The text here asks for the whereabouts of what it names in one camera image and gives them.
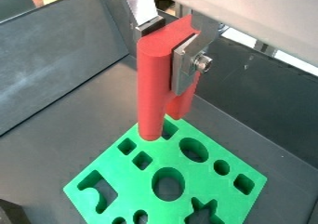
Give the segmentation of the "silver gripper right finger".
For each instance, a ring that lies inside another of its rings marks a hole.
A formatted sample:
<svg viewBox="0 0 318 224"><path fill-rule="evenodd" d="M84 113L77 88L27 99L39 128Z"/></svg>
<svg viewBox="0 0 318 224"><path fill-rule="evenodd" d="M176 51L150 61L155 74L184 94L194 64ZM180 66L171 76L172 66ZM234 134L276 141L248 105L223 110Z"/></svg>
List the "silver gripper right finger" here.
<svg viewBox="0 0 318 224"><path fill-rule="evenodd" d="M204 48L219 37L219 22L198 11L191 13L190 26L199 30L172 50L171 90L182 95L194 83L195 73L206 73L212 59L204 55Z"/></svg>

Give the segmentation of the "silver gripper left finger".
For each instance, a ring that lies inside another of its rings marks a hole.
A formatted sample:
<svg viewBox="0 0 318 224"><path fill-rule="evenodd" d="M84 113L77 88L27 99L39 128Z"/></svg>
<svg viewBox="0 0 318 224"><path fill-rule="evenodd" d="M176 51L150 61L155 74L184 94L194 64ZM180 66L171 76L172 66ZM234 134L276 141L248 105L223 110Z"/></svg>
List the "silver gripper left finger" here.
<svg viewBox="0 0 318 224"><path fill-rule="evenodd" d="M154 0L120 0L129 18L132 40L155 32L166 25L166 19L158 14Z"/></svg>

